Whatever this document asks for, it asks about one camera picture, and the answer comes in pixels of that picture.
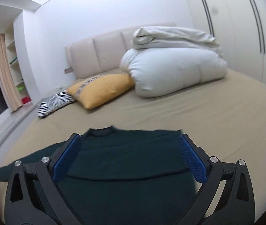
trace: silver bolt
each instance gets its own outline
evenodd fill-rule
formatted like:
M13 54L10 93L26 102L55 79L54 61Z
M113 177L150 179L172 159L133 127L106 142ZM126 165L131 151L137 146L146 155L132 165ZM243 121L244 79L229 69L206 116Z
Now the silver bolt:
M44 157L44 158L41 159L41 161L43 163L47 163L49 161L49 157Z
M217 157L210 157L210 161L216 163L216 162L218 162L219 160L217 159Z
M14 163L14 165L17 166L17 167L18 167L20 164L21 164L21 161L16 161L16 162Z
M239 165L241 165L241 166L244 166L244 165L246 164L244 160L239 160L238 163L239 163Z

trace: headboard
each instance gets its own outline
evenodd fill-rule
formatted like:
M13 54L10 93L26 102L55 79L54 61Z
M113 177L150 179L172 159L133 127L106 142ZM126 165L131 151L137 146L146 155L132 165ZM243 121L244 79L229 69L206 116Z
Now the headboard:
M78 79L118 68L123 55L132 48L136 30L144 26L176 26L175 23L135 26L111 31L66 47L67 59Z

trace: blue textured pad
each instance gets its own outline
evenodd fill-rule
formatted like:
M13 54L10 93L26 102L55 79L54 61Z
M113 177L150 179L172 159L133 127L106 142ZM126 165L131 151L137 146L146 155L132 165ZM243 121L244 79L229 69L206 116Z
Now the blue textured pad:
M206 183L206 167L182 135L179 136L178 147L195 180L202 184Z
M62 182L71 165L73 164L75 158L77 157L78 153L80 152L82 147L82 138L80 135L76 135L73 141L68 145L66 150L60 156L59 160L53 166L53 181L55 184Z

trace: zebra print pillow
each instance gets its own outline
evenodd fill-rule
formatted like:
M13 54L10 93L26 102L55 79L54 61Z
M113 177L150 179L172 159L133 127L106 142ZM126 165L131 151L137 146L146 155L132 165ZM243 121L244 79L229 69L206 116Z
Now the zebra print pillow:
M65 107L68 104L74 103L75 99L69 95L66 91L62 91L58 94L52 95L44 99L39 106L38 117L45 118L52 114L56 110Z

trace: mattress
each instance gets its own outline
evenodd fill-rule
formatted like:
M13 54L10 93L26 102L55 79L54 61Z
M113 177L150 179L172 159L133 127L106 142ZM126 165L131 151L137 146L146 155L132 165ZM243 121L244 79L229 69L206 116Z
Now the mattress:
M68 105L45 119L35 119L3 165L67 140L72 133L111 125L124 130L183 129L209 156L223 162L245 160L254 189L256 220L266 210L266 85L232 70L221 80L162 97L144 99L131 90L94 110L87 111L79 103ZM0 183L1 217L6 188L7 183Z

